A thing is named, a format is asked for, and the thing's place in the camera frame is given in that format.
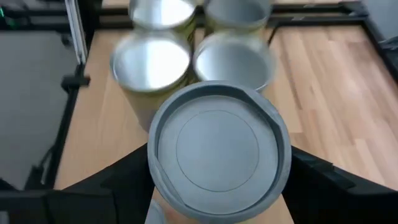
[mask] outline silver can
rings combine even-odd
[[[193,46],[196,6],[196,0],[130,0],[129,16],[139,29],[171,29]]]
[[[197,47],[193,69],[199,81],[229,81],[261,92],[274,77],[275,60],[258,36],[226,31]]]
[[[146,131],[159,106],[187,85],[191,51],[173,32],[133,32],[115,48],[110,67]]]
[[[232,29],[262,36],[271,5],[270,0],[205,0],[205,34]]]

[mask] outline gray plastic lid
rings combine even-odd
[[[145,224],[166,224],[163,209],[155,200],[150,201]]]
[[[149,131],[148,160],[159,192],[179,212],[240,222],[278,198],[291,148],[282,118],[260,94],[201,82],[160,107]]]

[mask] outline black metal frame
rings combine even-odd
[[[79,1],[80,14],[83,27],[86,33],[86,44],[90,49],[91,41],[96,30],[103,29],[133,29],[133,24],[129,20],[126,8],[120,9],[95,9],[90,1]],[[282,14],[299,14],[297,16],[283,16]],[[335,16],[311,16],[317,13],[336,13]],[[9,12],[10,16],[19,16],[18,12]],[[30,17],[65,17],[66,11],[24,11],[24,16]],[[118,16],[122,17],[119,22],[106,22],[104,18]],[[198,7],[196,11],[197,26],[203,27],[205,18],[203,8]],[[384,37],[380,34],[377,27],[369,18],[366,8],[361,2],[340,2],[336,4],[275,4],[272,15],[269,19],[268,27],[273,27],[269,42],[272,41],[274,34],[280,27],[292,26],[361,26],[376,52],[384,62],[391,76],[398,81],[398,51],[397,46],[384,45]],[[15,30],[8,26],[1,26],[0,30]],[[54,30],[57,32],[69,32],[69,24],[27,24],[20,26],[17,30]],[[65,107],[64,115],[58,130],[57,139],[54,146],[50,149],[51,162],[49,171],[45,178],[44,188],[52,189],[57,175],[58,165],[61,160],[63,147],[68,134],[68,128],[72,119],[73,109],[78,96],[79,86],[88,84],[87,80],[82,80],[85,65],[78,65],[75,71],[76,80],[64,82],[63,88],[68,90],[68,101]]]

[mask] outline gray floor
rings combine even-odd
[[[363,0],[384,38],[398,35],[398,0]]]
[[[60,82],[76,59],[53,32],[2,32],[0,49],[0,178],[21,189],[54,142],[67,99]]]

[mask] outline cylindrical container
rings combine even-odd
[[[145,224],[167,224],[162,207],[153,199],[150,201]]]
[[[271,6],[270,0],[205,0],[205,34],[232,29],[262,36]]]
[[[139,124],[146,131],[159,106],[187,85],[188,42],[173,32],[133,32],[110,60],[114,79],[122,86]]]
[[[172,29],[193,47],[196,6],[196,0],[130,0],[129,16],[136,28]]]
[[[274,77],[275,60],[255,35],[217,32],[197,47],[193,70],[200,81],[229,81],[261,92]]]
[[[241,222],[270,207],[285,187],[292,156],[272,104],[228,82],[174,93],[154,117],[147,151],[163,198],[203,223]]]

